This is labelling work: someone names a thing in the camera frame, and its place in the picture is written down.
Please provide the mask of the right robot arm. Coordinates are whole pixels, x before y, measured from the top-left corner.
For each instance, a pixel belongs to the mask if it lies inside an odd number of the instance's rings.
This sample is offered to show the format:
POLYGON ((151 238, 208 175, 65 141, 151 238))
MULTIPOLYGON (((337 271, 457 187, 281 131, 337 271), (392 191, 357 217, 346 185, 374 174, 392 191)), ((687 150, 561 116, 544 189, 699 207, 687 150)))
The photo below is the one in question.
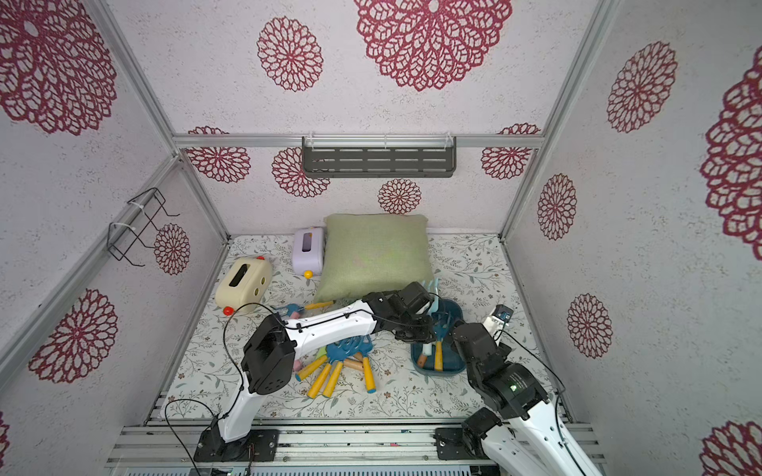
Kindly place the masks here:
POLYGON ((510 475, 601 474, 562 424, 558 401, 483 324, 455 327, 452 340, 485 406, 459 428, 435 430, 438 459, 490 460, 510 475))

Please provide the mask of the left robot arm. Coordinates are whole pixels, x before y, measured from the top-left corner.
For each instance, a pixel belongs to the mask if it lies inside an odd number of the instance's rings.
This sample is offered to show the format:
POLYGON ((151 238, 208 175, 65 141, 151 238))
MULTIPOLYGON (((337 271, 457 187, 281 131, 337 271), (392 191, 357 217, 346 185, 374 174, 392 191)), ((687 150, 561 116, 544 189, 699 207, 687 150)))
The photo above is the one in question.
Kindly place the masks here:
POLYGON ((407 343, 436 340, 430 309, 435 296, 420 283, 401 291, 370 293, 350 305, 306 319, 269 313, 243 346, 234 367, 238 385, 222 414, 212 417, 193 462, 232 461, 249 438, 266 397, 290 383, 296 360, 343 339, 389 332, 407 343))

